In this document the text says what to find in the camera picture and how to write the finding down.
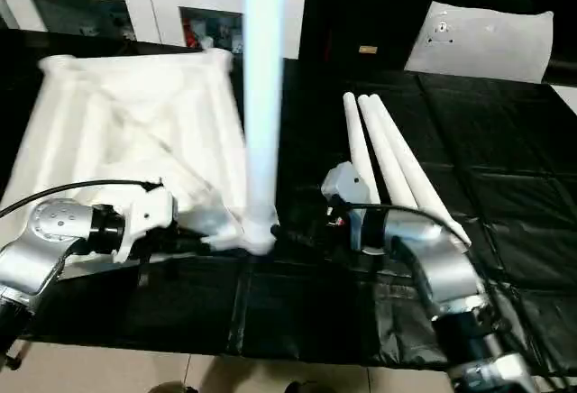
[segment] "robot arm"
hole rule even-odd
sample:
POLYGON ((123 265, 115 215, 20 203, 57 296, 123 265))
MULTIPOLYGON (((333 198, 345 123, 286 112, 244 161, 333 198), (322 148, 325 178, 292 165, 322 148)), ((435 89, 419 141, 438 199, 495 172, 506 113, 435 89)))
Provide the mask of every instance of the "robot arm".
POLYGON ((164 187, 143 193, 126 215, 72 199, 50 199, 34 207, 20 237, 0 251, 0 368, 68 256, 95 252, 125 262, 136 240, 172 224, 175 210, 164 187))
POLYGON ((369 190, 350 162, 328 173, 322 191, 330 210, 348 214, 354 250, 396 253, 411 266, 455 391, 538 391, 523 357, 496 326, 496 308, 467 247, 447 226, 415 212, 370 208, 369 190))

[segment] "white cylinder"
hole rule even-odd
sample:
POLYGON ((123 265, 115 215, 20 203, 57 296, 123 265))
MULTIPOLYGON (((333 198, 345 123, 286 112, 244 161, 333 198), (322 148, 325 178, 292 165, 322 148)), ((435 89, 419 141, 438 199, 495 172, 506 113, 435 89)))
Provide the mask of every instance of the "white cylinder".
POLYGON ((346 128, 349 133, 349 148, 353 166, 369 188, 369 199, 372 204, 380 204, 379 190, 375 175, 372 172, 369 149, 362 132, 361 117, 353 93, 345 93, 343 96, 344 114, 346 115, 346 128))
POLYGON ((421 168, 415 154, 408 146, 407 141, 405 141, 380 97, 373 94, 370 97, 370 101, 380 118, 380 123, 389 140, 389 145, 397 158, 397 162, 405 175, 405 179, 419 208, 444 219, 468 244, 471 244, 471 240, 463 230, 463 227, 453 220, 446 206, 444 206, 441 197, 436 193, 431 181, 426 176, 423 168, 421 168))
POLYGON ((359 97, 362 117, 367 124, 372 148, 375 150, 379 162, 380 172, 387 185, 390 201, 395 206, 410 206, 417 208, 417 202, 413 198, 403 171, 401 170, 395 154, 389 145, 387 136, 380 125, 380 118, 371 100, 363 95, 359 97))
POLYGON ((282 87, 284 0, 244 0, 244 130, 247 154, 246 249, 272 248, 282 87))

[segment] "table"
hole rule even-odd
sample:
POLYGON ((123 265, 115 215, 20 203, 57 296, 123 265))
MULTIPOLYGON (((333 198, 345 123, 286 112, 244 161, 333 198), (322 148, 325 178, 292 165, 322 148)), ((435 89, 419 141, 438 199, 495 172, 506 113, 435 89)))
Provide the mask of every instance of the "table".
MULTIPOLYGON (((39 59, 173 51, 182 49, 0 32, 0 97, 10 109, 3 188, 41 83, 39 59)), ((305 226, 322 211, 320 183, 349 159, 343 92, 379 94, 490 276, 508 290, 503 310, 530 352, 546 367, 544 342, 562 373, 577 374, 577 153, 570 141, 577 116, 549 86, 353 69, 286 61, 281 222, 305 226)), ((241 111, 242 78, 237 61, 241 111)), ((28 337, 391 368, 446 364, 408 269, 386 257, 279 242, 267 257, 197 255, 151 265, 146 286, 138 278, 139 269, 128 268, 60 282, 28 337)))

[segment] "floor tile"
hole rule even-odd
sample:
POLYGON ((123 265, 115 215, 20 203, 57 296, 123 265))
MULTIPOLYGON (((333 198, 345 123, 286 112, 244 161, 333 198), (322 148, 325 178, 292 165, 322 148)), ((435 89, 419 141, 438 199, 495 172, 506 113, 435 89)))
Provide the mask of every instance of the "floor tile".
POLYGON ((371 393, 452 393, 444 372, 370 368, 371 393))
POLYGON ((182 381, 188 354, 33 343, 16 371, 0 373, 0 391, 17 393, 147 393, 182 381))
POLYGON ((369 393, 361 366, 192 355, 186 384, 200 393, 283 393, 292 381, 316 381, 336 393, 369 393))

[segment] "black cable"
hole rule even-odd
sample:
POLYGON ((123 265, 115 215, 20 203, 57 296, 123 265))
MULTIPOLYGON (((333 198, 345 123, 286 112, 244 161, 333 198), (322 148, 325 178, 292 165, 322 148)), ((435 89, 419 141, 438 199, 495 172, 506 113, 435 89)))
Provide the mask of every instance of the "black cable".
MULTIPOLYGON (((462 242, 465 245, 465 247, 469 246, 469 243, 466 242, 462 238, 462 236, 459 235, 451 227, 451 225, 449 225, 444 219, 442 219, 441 217, 439 217, 437 215, 432 215, 426 211, 417 210, 417 209, 412 208, 410 206, 394 206, 394 205, 388 205, 388 204, 341 203, 341 206, 344 206, 345 208, 348 208, 348 209, 374 209, 374 210, 385 210, 385 211, 403 211, 403 212, 407 212, 407 213, 413 213, 415 215, 420 215, 422 217, 427 218, 428 220, 430 220, 434 224, 438 224, 439 226, 442 226, 445 230, 447 230, 449 233, 454 235, 460 242, 462 242)), ((481 256, 479 256, 474 251, 467 251, 467 253, 471 256, 472 263, 476 266, 476 270, 479 272, 481 279, 485 283, 485 288, 487 289, 487 295, 489 296, 489 300, 490 300, 491 304, 493 305, 493 307, 495 308, 495 310, 497 311, 496 315, 501 319, 506 319, 504 316, 502 316, 502 310, 499 306, 499 301, 497 300, 497 295, 496 295, 495 289, 494 289, 492 283, 490 282, 489 276, 488 276, 487 271, 486 271, 487 265, 486 265, 485 261, 481 258, 481 256)), ((497 283, 497 287, 503 293, 503 295, 505 297, 508 297, 508 292, 505 289, 505 287, 503 287, 503 285, 501 283, 499 283, 498 280, 496 280, 496 283, 497 283)), ((513 308, 517 312, 517 315, 518 315, 518 310, 515 308, 514 305, 513 305, 513 308)), ((532 325, 528 325, 528 327, 529 327, 528 328, 529 332, 538 340, 538 346, 540 348, 542 348, 543 351, 545 351, 545 353, 547 354, 547 357, 548 357, 549 361, 551 362, 553 369, 559 373, 562 373, 562 368, 561 368, 561 365, 559 364, 559 361, 557 361, 557 359, 554 357, 551 349, 546 345, 543 338, 540 336, 540 334, 536 331, 536 329, 532 325)), ((527 361, 527 364, 532 365, 534 369, 539 369, 540 365, 536 361, 534 361, 534 359, 530 356, 529 352, 525 349, 525 347, 523 346, 521 341, 510 330, 508 332, 501 330, 501 332, 503 333, 503 335, 508 335, 507 339, 510 340, 509 345, 512 345, 513 350, 518 352, 520 355, 523 356, 525 361, 527 361)), ((546 368, 542 368, 542 369, 545 369, 545 370, 540 370, 542 372, 540 374, 540 376, 545 380, 545 382, 551 388, 553 388, 555 391, 558 391, 559 387, 553 382, 552 378, 549 375, 546 375, 548 370, 546 370, 546 368)), ((567 377, 565 377, 564 375, 561 375, 559 378, 561 378, 561 381, 562 381, 563 386, 566 389, 566 391, 568 391, 569 393, 573 393, 574 392, 573 387, 572 387, 571 383, 569 382, 569 380, 567 379, 567 377)))
POLYGON ((71 190, 73 188, 90 187, 90 186, 112 186, 112 185, 140 186, 147 192, 153 190, 156 187, 162 186, 162 184, 160 183, 150 183, 147 181, 136 181, 132 179, 95 179, 93 181, 81 181, 78 183, 64 184, 62 186, 56 186, 53 188, 42 190, 42 192, 35 193, 34 195, 27 196, 18 202, 14 202, 12 205, 7 206, 3 210, 0 210, 0 218, 4 217, 5 215, 9 215, 14 210, 22 208, 23 206, 30 204, 31 202, 36 201, 37 199, 47 197, 48 195, 64 192, 66 190, 71 190))

